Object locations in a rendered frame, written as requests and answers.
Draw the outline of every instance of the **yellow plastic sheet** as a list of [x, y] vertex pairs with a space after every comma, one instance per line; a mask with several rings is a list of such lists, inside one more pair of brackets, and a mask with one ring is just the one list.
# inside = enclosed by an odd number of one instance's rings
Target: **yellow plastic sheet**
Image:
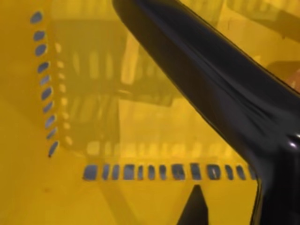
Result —
[[[279, 78], [300, 68], [299, 1], [182, 2]], [[111, 0], [0, 0], [0, 27], [1, 225], [175, 225], [196, 184], [210, 225], [249, 223], [248, 166]]]

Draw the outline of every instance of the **shiny black object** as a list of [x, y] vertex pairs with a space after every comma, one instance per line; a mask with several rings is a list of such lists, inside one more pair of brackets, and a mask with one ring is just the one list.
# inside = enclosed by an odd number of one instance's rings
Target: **shiny black object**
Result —
[[298, 93], [177, 0], [113, 4], [186, 99], [254, 168], [251, 224], [300, 224]]

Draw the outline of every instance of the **black pipe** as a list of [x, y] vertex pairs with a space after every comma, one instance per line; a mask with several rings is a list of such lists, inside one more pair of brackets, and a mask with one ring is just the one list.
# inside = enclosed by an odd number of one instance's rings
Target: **black pipe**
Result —
[[177, 0], [113, 4], [199, 114], [255, 169], [251, 224], [300, 224], [298, 93]]

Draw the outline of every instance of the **black triangular object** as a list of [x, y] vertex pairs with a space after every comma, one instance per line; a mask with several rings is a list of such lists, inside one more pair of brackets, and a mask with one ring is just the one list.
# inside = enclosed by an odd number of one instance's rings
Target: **black triangular object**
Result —
[[195, 185], [177, 225], [208, 225], [208, 208], [200, 185]]

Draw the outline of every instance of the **translucent yellow panel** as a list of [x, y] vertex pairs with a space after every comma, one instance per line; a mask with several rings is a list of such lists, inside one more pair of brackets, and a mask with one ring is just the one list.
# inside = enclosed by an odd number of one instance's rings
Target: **translucent yellow panel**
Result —
[[[299, 1], [182, 2], [280, 79], [300, 68]], [[176, 225], [195, 185], [210, 225], [249, 223], [253, 174], [111, 0], [0, 0], [0, 27], [1, 225]]]

